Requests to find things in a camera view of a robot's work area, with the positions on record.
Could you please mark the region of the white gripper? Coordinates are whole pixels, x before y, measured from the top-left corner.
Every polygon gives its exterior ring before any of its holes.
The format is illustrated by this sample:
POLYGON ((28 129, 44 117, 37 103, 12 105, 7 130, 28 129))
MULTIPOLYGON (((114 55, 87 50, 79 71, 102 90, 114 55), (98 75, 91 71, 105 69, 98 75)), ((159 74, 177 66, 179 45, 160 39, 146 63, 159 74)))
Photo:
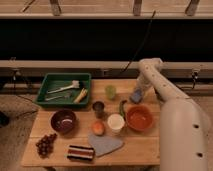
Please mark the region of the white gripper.
POLYGON ((136 90, 139 92, 141 98, 145 97, 150 88, 151 82, 143 74, 140 74, 136 79, 136 90))

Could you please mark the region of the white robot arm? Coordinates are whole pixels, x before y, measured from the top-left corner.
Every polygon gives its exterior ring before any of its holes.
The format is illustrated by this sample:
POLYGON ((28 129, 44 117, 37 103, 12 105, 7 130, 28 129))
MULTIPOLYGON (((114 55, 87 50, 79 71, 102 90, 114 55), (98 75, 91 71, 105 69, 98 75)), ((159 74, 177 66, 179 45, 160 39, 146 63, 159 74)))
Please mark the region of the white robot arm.
POLYGON ((160 58, 142 59, 138 64, 137 85, 152 85, 164 100, 160 112, 160 171, 208 171, 208 114, 160 70, 160 58))

